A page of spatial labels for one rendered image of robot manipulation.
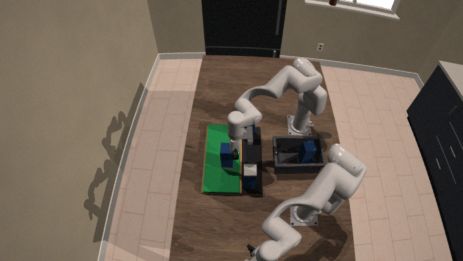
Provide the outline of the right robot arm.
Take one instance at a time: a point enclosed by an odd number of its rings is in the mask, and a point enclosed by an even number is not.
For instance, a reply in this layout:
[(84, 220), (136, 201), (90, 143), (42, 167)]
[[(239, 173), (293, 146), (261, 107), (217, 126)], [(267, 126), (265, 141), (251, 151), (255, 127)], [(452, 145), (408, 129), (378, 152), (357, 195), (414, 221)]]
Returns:
[(310, 61), (295, 59), (293, 66), (285, 66), (266, 85), (247, 90), (235, 102), (236, 111), (228, 115), (228, 136), (233, 140), (247, 139), (247, 144), (253, 144), (253, 131), (249, 126), (257, 124), (262, 115), (249, 101), (259, 95), (278, 99), (289, 87), (299, 93), (297, 111), (290, 126), (297, 133), (306, 132), (314, 127), (308, 122), (311, 113), (320, 115), (325, 108), (327, 92), (320, 86), (322, 80)]

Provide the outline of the grey crate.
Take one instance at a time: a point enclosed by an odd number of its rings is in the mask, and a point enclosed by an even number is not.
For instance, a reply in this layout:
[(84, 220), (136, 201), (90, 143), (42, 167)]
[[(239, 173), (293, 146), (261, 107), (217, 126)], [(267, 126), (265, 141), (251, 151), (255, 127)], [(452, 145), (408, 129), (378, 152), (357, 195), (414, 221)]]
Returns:
[[(310, 140), (317, 149), (315, 155), (310, 163), (299, 164), (297, 155), (301, 145)], [(321, 136), (273, 136), (274, 164), (274, 174), (318, 173), (326, 165)]]

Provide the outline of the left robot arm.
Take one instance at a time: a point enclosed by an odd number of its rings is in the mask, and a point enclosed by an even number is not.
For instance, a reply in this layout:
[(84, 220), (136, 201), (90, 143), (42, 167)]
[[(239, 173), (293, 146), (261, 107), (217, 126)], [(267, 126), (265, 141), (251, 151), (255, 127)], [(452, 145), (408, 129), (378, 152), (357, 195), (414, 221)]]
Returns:
[(327, 155), (327, 163), (309, 188), (301, 196), (282, 202), (266, 218), (261, 229), (272, 240), (261, 244), (250, 261), (277, 261), (301, 241), (301, 235), (279, 215), (294, 206), (293, 215), (299, 222), (306, 223), (314, 215), (334, 213), (345, 200), (357, 191), (366, 172), (366, 165), (340, 144), (333, 144)]

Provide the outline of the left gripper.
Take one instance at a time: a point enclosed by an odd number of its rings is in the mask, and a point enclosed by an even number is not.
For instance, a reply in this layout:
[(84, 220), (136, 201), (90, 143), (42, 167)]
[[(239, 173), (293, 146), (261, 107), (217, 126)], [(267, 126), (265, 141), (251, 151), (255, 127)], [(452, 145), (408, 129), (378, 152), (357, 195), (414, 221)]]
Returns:
[(254, 248), (253, 246), (248, 244), (247, 247), (248, 247), (248, 250), (250, 251), (251, 256), (254, 257), (256, 255), (257, 249), (260, 247), (260, 245), (257, 248)]

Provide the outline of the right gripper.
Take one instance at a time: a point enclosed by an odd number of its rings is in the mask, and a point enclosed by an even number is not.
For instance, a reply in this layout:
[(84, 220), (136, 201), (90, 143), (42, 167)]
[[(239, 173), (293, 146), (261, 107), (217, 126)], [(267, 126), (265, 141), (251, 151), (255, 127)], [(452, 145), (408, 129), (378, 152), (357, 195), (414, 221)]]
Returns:
[(233, 140), (230, 138), (230, 152), (233, 153), (232, 159), (239, 160), (238, 152), (240, 152), (241, 139)]

